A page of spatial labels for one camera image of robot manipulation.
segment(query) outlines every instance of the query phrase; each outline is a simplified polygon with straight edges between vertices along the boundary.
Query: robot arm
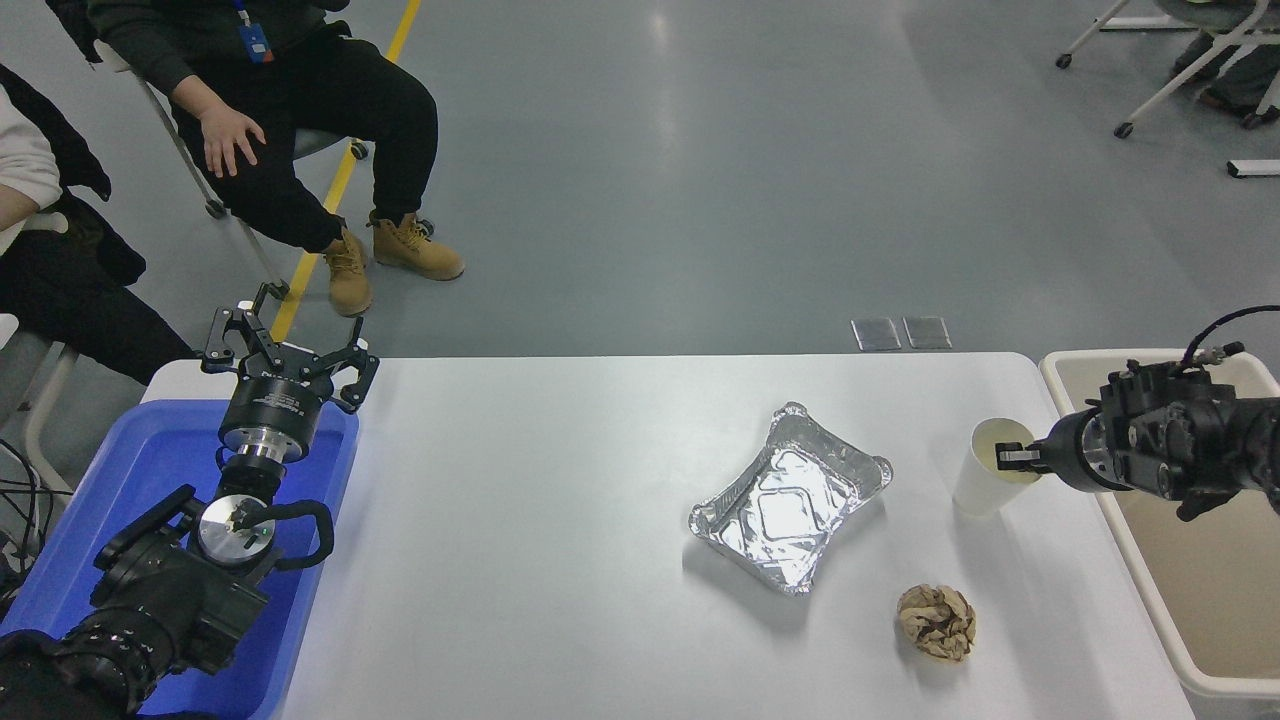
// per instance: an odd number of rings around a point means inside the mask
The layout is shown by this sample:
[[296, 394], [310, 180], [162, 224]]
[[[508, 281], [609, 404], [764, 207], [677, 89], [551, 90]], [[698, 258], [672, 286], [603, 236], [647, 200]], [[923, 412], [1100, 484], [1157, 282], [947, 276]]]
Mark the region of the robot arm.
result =
[[1280, 512], [1280, 398], [1239, 400], [1206, 365], [1240, 343], [1181, 361], [1111, 373], [1101, 400], [1028, 447], [996, 446], [1002, 470], [1055, 473], [1084, 492], [1142, 491], [1180, 502], [1190, 521], [1242, 489], [1266, 493]]
[[[33, 630], [0, 638], [0, 720], [133, 717], [165, 675], [230, 665], [268, 603], [259, 584], [269, 573], [310, 568], [333, 551], [328, 507], [273, 501], [285, 464], [310, 451], [324, 404], [355, 413], [378, 357], [364, 350], [360, 320], [346, 347], [324, 356], [273, 342], [257, 318], [265, 295], [219, 309], [206, 346], [205, 372], [239, 375], [219, 429], [232, 457], [215, 498], [206, 505], [182, 486], [111, 538], [93, 561], [104, 571], [90, 597], [96, 610], [60, 641]], [[238, 364], [232, 332], [246, 348]], [[344, 368], [357, 379], [334, 397], [333, 375]], [[315, 519], [320, 547], [282, 557], [275, 523], [302, 516]]]

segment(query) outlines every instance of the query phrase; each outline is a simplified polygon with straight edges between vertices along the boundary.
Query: white paper cup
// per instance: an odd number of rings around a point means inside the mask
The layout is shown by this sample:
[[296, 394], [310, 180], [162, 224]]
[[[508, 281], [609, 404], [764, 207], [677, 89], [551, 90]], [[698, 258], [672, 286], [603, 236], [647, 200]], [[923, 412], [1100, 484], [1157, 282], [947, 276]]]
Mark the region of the white paper cup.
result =
[[1025, 447], [1036, 442], [1036, 436], [1009, 418], [978, 423], [952, 495], [956, 507], [969, 515], [983, 518], [996, 512], [1039, 478], [1036, 473], [997, 470], [997, 442], [1020, 442]]

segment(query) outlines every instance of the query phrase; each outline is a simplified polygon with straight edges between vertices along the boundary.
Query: white plastic bin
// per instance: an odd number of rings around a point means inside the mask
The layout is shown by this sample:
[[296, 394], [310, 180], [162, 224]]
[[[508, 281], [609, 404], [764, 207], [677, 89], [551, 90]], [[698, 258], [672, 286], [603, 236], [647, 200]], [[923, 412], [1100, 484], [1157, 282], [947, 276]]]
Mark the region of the white plastic bin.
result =
[[[1125, 361], [1178, 360], [1183, 351], [1076, 350], [1041, 361], [1057, 411], [1084, 410]], [[1277, 397], [1280, 384], [1248, 354], [1211, 369], [1238, 397]], [[1140, 492], [1101, 493], [1102, 512], [1129, 565], [1169, 660], [1198, 717], [1280, 717], [1280, 516], [1260, 492], [1183, 523], [1176, 503]]]

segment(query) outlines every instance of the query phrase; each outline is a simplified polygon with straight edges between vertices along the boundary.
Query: seated person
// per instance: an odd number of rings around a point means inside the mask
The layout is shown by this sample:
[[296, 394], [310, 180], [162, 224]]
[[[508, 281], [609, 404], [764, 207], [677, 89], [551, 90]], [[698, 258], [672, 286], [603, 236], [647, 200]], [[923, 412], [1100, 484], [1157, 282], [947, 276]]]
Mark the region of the seated person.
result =
[[[0, 65], [0, 313], [147, 384], [164, 364], [196, 355], [125, 290], [146, 263], [70, 184], [104, 199], [111, 187], [61, 113]], [[60, 213], [65, 232], [23, 231], [41, 209]]]
[[[1187, 0], [1196, 5], [1228, 5], [1240, 10], [1240, 20], [1254, 6], [1253, 0]], [[1185, 51], [1174, 61], [1170, 76], [1185, 70], [1213, 45], [1213, 36], [1199, 32]], [[1240, 46], [1228, 47], [1219, 56], [1196, 73], [1198, 81], [1211, 81], [1197, 100], [1210, 108], [1221, 110], [1236, 118], [1256, 113], [1258, 104], [1271, 87], [1271, 81], [1280, 72], [1280, 45], [1258, 45], [1251, 53], [1235, 61], [1226, 72], [1222, 68], [1240, 51]], [[1280, 109], [1274, 105], [1261, 115], [1263, 123], [1280, 119]]]
[[431, 167], [435, 100], [325, 10], [349, 0], [90, 0], [101, 38], [172, 101], [179, 135], [228, 209], [262, 234], [324, 254], [342, 315], [372, 302], [365, 250], [293, 174], [296, 128], [372, 140], [374, 259], [438, 281], [457, 252], [417, 218]]

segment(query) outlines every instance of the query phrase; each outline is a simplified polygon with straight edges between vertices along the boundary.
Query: tan boot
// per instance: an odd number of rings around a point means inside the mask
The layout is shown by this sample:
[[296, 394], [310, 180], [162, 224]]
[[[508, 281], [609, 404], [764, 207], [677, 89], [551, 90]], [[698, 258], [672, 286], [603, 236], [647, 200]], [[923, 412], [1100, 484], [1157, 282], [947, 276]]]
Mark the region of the tan boot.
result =
[[342, 228], [342, 247], [325, 252], [329, 265], [329, 304], [344, 318], [358, 315], [374, 302], [374, 291], [365, 277], [365, 247], [351, 231]]
[[452, 247], [428, 237], [413, 213], [404, 215], [398, 225], [370, 215], [369, 227], [374, 228], [374, 260], [384, 265], [408, 268], [433, 281], [452, 281], [467, 268]]

